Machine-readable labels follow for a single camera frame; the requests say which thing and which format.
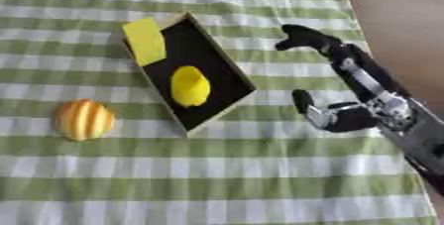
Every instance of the yellow sponge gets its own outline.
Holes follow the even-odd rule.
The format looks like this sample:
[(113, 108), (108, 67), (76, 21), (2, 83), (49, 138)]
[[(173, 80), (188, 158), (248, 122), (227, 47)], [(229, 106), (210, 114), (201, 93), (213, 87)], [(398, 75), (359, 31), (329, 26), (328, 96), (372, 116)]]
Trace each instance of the yellow sponge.
[(153, 18), (126, 24), (123, 29), (139, 66), (167, 57), (164, 36)]

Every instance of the green stripe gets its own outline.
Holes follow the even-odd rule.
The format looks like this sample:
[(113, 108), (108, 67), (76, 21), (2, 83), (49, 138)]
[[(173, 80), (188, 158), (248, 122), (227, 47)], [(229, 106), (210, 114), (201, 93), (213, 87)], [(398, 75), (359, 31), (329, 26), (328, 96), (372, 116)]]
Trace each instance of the green stripe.
[[(251, 225), (251, 223), (230, 223), (231, 225)], [(268, 225), (282, 225), (281, 223), (267, 223)], [(298, 222), (286, 223), (285, 225), (439, 225), (436, 217), (413, 217), (413, 218), (392, 218), (392, 219), (372, 219), (359, 221), (320, 221), (320, 222)]]
[(245, 7), (229, 3), (206, 3), (206, 4), (183, 4), (163, 2), (136, 2), (127, 0), (3, 0), (3, 5), (75, 8), (75, 9), (100, 9), (100, 10), (123, 10), (140, 11), (147, 13), (182, 13), (223, 15), (223, 14), (246, 14), (265, 17), (288, 17), (288, 18), (315, 18), (315, 19), (351, 19), (353, 12), (350, 9), (335, 10), (321, 8), (279, 8), (272, 6)]
[[(0, 117), (46, 118), (52, 115), (59, 105), (60, 102), (0, 100)], [(118, 115), (119, 119), (171, 119), (162, 104), (106, 103), (105, 106)], [(294, 106), (241, 105), (220, 120), (296, 121), (301, 119)]]
[[(268, 77), (250, 75), (259, 90), (347, 90), (347, 85), (339, 77)], [(63, 71), (63, 70), (22, 70), (1, 69), (2, 82), (29, 84), (61, 84), (88, 86), (148, 86), (143, 75), (138, 72), (107, 71)]]
[(398, 155), (384, 138), (339, 139), (134, 139), (108, 138), (85, 143), (63, 137), (0, 137), (0, 155), (154, 157), (154, 158), (263, 158), (263, 157), (344, 157)]
[(2, 200), (241, 200), (423, 193), (416, 174), (319, 178), (0, 177)]
[[(30, 42), (23, 40), (0, 40), (2, 54), (15, 56), (32, 52), (39, 56), (76, 56), (129, 58), (121, 45), (64, 44), (60, 42)], [(224, 50), (230, 58), (240, 62), (326, 62), (320, 54), (310, 52), (277, 52), (261, 50)]]
[[(22, 28), (31, 30), (80, 30), (89, 32), (121, 32), (126, 22), (102, 22), (92, 20), (67, 20), (67, 19), (38, 19), (38, 18), (1, 18), (0, 28)], [(285, 34), (280, 27), (258, 28), (248, 26), (204, 26), (211, 36), (226, 38), (265, 38), (283, 39)], [(322, 32), (346, 40), (363, 40), (359, 30), (331, 30), (323, 29)]]

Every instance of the croissant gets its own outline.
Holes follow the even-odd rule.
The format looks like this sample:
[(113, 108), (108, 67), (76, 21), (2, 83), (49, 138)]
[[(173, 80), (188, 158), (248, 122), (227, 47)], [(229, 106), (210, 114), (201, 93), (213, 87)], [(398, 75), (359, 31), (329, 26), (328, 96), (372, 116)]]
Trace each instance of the croissant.
[(74, 141), (95, 139), (111, 130), (115, 117), (102, 104), (90, 99), (63, 103), (55, 115), (58, 129)]

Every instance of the table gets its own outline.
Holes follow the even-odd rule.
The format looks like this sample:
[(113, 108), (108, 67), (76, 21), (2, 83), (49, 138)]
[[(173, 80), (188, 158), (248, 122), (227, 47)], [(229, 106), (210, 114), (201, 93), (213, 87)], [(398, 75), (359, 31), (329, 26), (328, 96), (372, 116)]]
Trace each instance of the table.
[[(367, 47), (348, 0), (0, 0), (0, 217), (5, 224), (436, 224), (423, 185), (376, 129), (318, 131), (289, 93), (354, 97), (280, 25)], [(257, 85), (184, 140), (122, 48), (124, 23), (189, 11)], [(102, 140), (54, 128), (63, 101), (116, 112)]]
[[(444, 0), (351, 1), (377, 62), (444, 116)], [(429, 192), (444, 221), (444, 198)]]

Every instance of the robotic hand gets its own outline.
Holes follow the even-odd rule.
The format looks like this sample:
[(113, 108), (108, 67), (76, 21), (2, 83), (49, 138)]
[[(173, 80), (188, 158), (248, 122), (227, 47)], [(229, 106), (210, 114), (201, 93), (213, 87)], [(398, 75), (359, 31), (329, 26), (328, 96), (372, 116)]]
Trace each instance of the robotic hand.
[(299, 113), (315, 127), (335, 133), (378, 127), (444, 194), (444, 122), (357, 46), (299, 25), (283, 25), (282, 29), (288, 38), (276, 45), (278, 51), (297, 47), (317, 50), (359, 100), (320, 109), (307, 91), (296, 89), (292, 98)]

